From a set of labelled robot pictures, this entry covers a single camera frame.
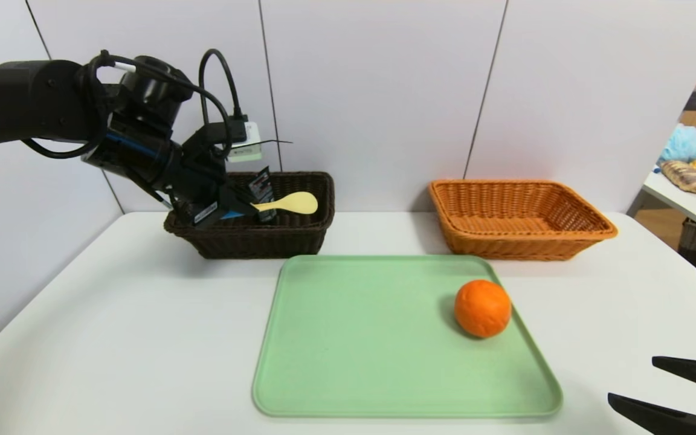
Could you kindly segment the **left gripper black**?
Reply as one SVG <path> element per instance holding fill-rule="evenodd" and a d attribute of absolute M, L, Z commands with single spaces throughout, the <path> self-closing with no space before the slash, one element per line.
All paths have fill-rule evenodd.
<path fill-rule="evenodd" d="M 179 227 L 203 229 L 223 218 L 254 216 L 257 200 L 247 185 L 227 175 L 176 175 L 172 179 L 172 220 Z"/>

